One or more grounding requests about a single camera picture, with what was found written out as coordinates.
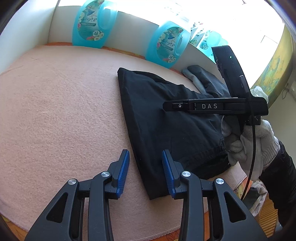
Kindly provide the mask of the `right black sleeve forearm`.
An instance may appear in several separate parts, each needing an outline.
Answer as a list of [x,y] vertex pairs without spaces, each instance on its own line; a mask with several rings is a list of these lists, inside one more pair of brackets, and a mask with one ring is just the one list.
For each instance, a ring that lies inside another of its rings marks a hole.
[[259,179],[264,183],[269,198],[278,210],[281,226],[295,219],[295,165],[283,143],[271,164],[262,172]]

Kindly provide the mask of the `right white gloved hand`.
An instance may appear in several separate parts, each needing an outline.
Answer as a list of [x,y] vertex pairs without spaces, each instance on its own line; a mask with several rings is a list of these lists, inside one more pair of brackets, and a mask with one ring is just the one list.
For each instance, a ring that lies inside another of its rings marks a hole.
[[[224,144],[228,154],[229,163],[234,166],[239,163],[243,171],[249,175],[253,156],[252,127],[244,126],[243,133],[236,135],[234,128],[238,124],[231,125],[234,116],[222,117],[221,131],[224,137]],[[271,124],[267,120],[261,120],[261,124],[255,126],[255,161],[251,180],[259,179],[265,170],[274,160],[280,150],[280,143],[274,135]]]

